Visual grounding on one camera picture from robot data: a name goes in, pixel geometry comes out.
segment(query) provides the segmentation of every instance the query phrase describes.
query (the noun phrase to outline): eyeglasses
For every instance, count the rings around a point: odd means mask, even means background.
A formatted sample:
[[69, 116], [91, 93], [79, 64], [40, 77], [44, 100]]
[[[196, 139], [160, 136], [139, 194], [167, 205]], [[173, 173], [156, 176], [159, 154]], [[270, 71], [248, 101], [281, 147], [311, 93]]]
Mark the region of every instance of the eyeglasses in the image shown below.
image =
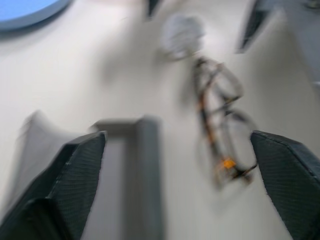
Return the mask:
[[[222, 181], [221, 176], [231, 180], [242, 178], [250, 183], [252, 177], [249, 173], [258, 163], [254, 159], [253, 165], [243, 164], [243, 161], [237, 157], [230, 132], [231, 122], [241, 124], [250, 131], [257, 129], [249, 117], [232, 109], [235, 101], [243, 96], [242, 85], [222, 63], [204, 57], [196, 61], [193, 80], [197, 95], [197, 109], [209, 143], [214, 177], [219, 183]], [[214, 101], [210, 101], [212, 96], [215, 96]], [[213, 109], [212, 102], [220, 102], [219, 107]]]

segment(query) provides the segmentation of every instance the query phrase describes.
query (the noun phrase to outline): blue circular object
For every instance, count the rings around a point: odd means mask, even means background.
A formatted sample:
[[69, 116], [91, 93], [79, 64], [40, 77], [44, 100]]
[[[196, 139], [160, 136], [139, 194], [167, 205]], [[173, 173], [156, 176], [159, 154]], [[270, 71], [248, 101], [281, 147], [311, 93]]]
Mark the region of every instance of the blue circular object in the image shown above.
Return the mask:
[[0, 31], [41, 22], [64, 9], [70, 0], [0, 0]]

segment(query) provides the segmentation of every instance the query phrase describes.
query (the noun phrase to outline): white table surface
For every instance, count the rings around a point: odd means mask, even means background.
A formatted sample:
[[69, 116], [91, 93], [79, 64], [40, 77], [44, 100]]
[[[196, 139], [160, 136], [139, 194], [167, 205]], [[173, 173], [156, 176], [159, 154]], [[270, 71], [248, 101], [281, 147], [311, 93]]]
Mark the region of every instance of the white table surface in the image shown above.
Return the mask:
[[[260, 130], [320, 156], [319, 99], [283, 14], [275, 13], [248, 52], [235, 54], [250, 3], [190, 0], [181, 10], [203, 21], [203, 52], [241, 79], [245, 96], [237, 107]], [[139, 0], [76, 0], [48, 24], [0, 35], [0, 195], [10, 187], [20, 128], [35, 110], [75, 132], [100, 119], [149, 114], [162, 119], [167, 239], [291, 239], [259, 170], [250, 186], [238, 181], [222, 192], [200, 171], [191, 61], [167, 62], [158, 52], [161, 27], [174, 11], [167, 1], [145, 22]], [[250, 148], [247, 154], [252, 158]]]

